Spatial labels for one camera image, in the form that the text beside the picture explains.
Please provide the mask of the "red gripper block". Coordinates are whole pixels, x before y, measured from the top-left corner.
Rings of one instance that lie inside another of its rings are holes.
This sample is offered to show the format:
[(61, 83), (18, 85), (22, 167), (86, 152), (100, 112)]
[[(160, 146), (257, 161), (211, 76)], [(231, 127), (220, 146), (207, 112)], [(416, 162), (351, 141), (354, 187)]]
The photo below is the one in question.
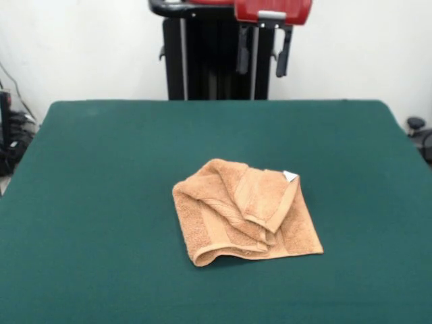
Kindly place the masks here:
[[(276, 49), (273, 57), (276, 62), (275, 74), (278, 78), (287, 75), (290, 47), (294, 27), (304, 25), (311, 12), (311, 0), (237, 0), (234, 1), (234, 12), (239, 22), (257, 24), (259, 26), (276, 26)], [(236, 71), (247, 74), (250, 62), (250, 26), (239, 25), (238, 52)]]

